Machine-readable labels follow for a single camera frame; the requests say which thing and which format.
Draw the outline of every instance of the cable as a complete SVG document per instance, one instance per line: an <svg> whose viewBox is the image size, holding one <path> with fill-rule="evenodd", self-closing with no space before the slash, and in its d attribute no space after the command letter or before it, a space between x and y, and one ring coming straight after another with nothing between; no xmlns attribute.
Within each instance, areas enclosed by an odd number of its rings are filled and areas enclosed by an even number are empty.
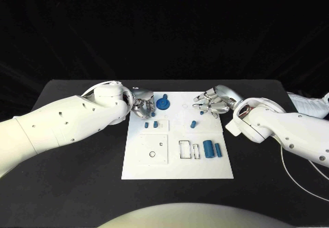
<svg viewBox="0 0 329 228"><path fill-rule="evenodd" d="M329 202L329 199L325 199L325 198L322 198L321 196L315 195L315 194L314 194L311 191L308 191L308 190L301 186L301 184L295 181L295 179L293 179L293 177L292 177L292 175L291 175L291 173L289 173L289 170L288 170L288 168L286 168L285 160L283 160L283 167L285 167L285 170L286 170L286 172L288 172L288 175L291 176L293 182L299 185L299 187L301 187L309 194L312 194L315 197L318 197L318 198L321 198L322 200L325 200L325 201Z"/></svg>
<svg viewBox="0 0 329 228"><path fill-rule="evenodd" d="M329 177L324 174L324 172L319 170L319 168L317 167L315 163L309 160L311 164L314 165L315 169L318 170L318 172L321 173L321 175L329 180Z"/></svg>

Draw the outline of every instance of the white board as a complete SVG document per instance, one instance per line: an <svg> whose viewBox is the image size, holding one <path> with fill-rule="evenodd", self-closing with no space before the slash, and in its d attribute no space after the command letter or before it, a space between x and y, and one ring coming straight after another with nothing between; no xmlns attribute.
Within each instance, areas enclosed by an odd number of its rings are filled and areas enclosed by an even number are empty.
<svg viewBox="0 0 329 228"><path fill-rule="evenodd" d="M169 109L156 109L156 116L148 120L130 114L123 180L234 178L221 120L216 119L211 113L201 115L200 110L192 108L194 98L201 93L155 92L156 101L164 94L168 94ZM195 128L191 128L192 120L197 121ZM155 121L159 123L158 128L153 127ZM205 140L211 140L214 146L220 143L221 158L205 157L203 144ZM181 158L179 141L190 141L191 159ZM200 159L195 159L194 144L200 147Z"/></svg>

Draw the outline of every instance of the table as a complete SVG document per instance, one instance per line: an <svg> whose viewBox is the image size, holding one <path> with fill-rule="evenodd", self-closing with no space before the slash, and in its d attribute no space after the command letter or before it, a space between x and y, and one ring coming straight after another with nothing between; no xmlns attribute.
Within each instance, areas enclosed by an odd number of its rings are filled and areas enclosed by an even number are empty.
<svg viewBox="0 0 329 228"><path fill-rule="evenodd" d="M52 80L34 110L83 92L104 80ZM288 112L295 106L275 80L135 80L128 87L153 91L205 91L223 84L244 97L275 100ZM223 125L233 112L221 115ZM81 142L25 161L0 179L0 227L97 227L122 214L158 204L201 202L259 212L295 226L328 226L329 203L309 195L283 169L280 146L262 144L224 130L233 180L122 180L128 120ZM311 163L285 152L288 169L314 193L329 198L329 181Z"/></svg>

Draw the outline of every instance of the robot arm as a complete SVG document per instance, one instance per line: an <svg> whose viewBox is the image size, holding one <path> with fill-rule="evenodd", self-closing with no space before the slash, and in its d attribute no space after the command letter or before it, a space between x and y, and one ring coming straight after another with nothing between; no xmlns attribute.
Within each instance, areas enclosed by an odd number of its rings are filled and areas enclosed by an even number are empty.
<svg viewBox="0 0 329 228"><path fill-rule="evenodd" d="M140 117L149 118L155 111L153 92L139 88L133 91L120 82L104 82L91 87L83 96L58 100L2 122L0 177L32 156L83 140L107 125L119 124L132 110Z"/></svg>
<svg viewBox="0 0 329 228"><path fill-rule="evenodd" d="M266 98L244 100L224 85L210 89L195 102L207 97L205 104L194 107L216 115L234 110L234 118L226 126L234 136L243 133L256 143L273 136L288 151L329 167L329 121L301 113L286 113L282 106Z"/></svg>

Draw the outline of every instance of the small blue piece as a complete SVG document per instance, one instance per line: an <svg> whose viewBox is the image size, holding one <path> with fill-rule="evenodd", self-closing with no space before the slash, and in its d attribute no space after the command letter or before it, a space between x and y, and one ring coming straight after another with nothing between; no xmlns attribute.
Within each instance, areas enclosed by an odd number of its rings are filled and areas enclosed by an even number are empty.
<svg viewBox="0 0 329 228"><path fill-rule="evenodd" d="M205 157L214 158L216 153L214 153L214 147L213 147L213 141L211 140L204 141L204 149L205 149Z"/></svg>
<svg viewBox="0 0 329 228"><path fill-rule="evenodd" d="M158 101L156 101L156 107L161 109L161 110L166 110L171 106L171 102L168 100L168 95L164 94L164 98L161 98Z"/></svg>
<svg viewBox="0 0 329 228"><path fill-rule="evenodd" d="M191 124L191 128L195 128L195 125L197 125L197 121L194 120Z"/></svg>
<svg viewBox="0 0 329 228"><path fill-rule="evenodd" d="M223 157L221 148L220 148L220 144L218 143L216 143L216 148L217 148L218 157Z"/></svg>

